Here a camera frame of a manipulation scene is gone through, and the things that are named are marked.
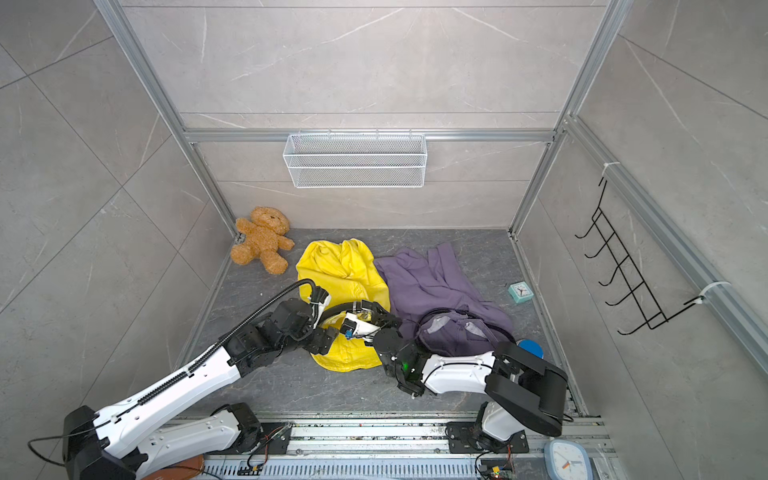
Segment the metal base rail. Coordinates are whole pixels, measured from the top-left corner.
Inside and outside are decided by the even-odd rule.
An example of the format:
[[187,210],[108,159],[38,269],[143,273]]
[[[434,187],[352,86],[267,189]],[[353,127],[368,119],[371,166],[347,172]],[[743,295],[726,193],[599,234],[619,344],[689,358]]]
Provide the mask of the metal base rail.
[[466,412],[261,413],[269,429],[291,428],[266,455],[207,454],[199,479],[481,479],[499,468],[505,479],[545,479],[551,438],[527,430],[528,449],[453,453],[452,422]]

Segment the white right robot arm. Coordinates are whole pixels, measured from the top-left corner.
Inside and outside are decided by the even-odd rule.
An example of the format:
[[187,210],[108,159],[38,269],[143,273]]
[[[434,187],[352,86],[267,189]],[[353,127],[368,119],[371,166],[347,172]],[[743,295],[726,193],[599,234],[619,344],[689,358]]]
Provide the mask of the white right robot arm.
[[404,339],[397,317],[376,304],[364,309],[360,302],[345,315],[342,332],[372,347],[386,375],[413,397],[452,392],[488,397],[473,422],[447,425],[452,453],[526,453],[528,430],[562,435],[567,374],[519,344],[505,341],[482,354],[440,356]]

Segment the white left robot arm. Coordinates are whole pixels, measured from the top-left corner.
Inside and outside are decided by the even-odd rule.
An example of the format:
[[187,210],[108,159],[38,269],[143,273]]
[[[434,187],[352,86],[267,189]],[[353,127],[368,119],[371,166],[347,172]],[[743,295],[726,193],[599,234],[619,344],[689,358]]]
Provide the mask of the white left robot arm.
[[330,348],[320,329],[330,294],[312,280],[283,289],[201,355],[143,391],[101,408],[79,407],[64,420],[62,459],[71,479],[141,479],[212,451],[253,448],[261,424],[237,404],[197,421],[168,421],[213,392],[297,348]]

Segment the blue round object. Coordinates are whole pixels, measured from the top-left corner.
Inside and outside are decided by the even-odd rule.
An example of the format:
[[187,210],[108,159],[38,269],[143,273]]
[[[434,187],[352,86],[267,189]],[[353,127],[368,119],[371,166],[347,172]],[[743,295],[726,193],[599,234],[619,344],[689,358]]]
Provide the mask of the blue round object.
[[522,339],[517,342],[517,346],[539,358],[544,358],[542,346],[534,340]]

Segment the purple trousers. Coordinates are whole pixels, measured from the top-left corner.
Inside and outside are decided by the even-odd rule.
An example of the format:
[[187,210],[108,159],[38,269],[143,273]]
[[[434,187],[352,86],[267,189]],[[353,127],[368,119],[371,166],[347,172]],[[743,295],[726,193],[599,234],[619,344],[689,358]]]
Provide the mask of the purple trousers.
[[399,332],[404,339],[421,345],[415,338],[417,324],[437,308],[472,312],[514,336],[510,316],[483,298],[462,271],[450,244],[440,244],[426,255],[403,248],[393,256],[375,259],[374,265],[389,288],[391,312],[402,320]]

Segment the brown teddy bear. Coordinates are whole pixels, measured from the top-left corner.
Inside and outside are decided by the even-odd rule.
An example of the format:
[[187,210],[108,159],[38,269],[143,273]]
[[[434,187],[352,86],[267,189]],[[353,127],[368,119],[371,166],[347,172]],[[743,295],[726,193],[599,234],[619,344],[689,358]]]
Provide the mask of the brown teddy bear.
[[244,266],[259,260],[271,275],[286,272],[289,263],[279,251],[290,251],[295,243],[286,237],[290,222],[281,211],[257,207],[250,213],[249,219],[238,218],[235,227],[243,236],[242,242],[230,251],[230,258],[235,264]]

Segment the small green alarm clock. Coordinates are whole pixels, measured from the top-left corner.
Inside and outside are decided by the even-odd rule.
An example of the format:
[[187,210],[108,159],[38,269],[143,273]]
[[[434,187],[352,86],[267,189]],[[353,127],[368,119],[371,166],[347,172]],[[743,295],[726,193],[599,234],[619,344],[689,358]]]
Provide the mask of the small green alarm clock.
[[533,289],[525,281],[511,284],[508,293],[516,304],[528,302],[535,296]]

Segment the black belt on purple trousers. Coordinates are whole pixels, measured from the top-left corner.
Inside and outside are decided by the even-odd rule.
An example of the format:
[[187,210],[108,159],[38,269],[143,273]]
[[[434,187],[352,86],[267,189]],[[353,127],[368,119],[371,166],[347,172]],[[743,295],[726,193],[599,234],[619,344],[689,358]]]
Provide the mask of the black belt on purple trousers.
[[437,308],[419,320],[415,338],[433,353],[469,356],[494,350],[499,343],[512,342],[514,336],[466,310]]

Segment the white round wall clock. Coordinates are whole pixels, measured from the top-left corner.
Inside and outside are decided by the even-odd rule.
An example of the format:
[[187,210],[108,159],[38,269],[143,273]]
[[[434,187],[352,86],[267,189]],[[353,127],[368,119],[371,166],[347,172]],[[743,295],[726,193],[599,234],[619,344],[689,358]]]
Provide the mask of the white round wall clock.
[[544,449],[548,477],[551,480],[593,480],[586,450],[579,444],[555,439]]

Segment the yellow trousers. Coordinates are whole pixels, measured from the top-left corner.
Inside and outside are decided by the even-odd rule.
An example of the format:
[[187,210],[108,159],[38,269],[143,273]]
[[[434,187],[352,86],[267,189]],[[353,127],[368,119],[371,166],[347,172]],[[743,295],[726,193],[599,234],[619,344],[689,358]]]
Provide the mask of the yellow trousers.
[[[360,240],[350,239],[340,244],[313,241],[304,250],[296,270],[300,280],[311,279],[329,292],[332,307],[367,300],[386,310],[390,308],[388,286],[374,265],[372,252]],[[363,340],[347,340],[341,335],[326,355],[315,355],[313,360],[326,370],[340,373],[381,365],[376,351]]]

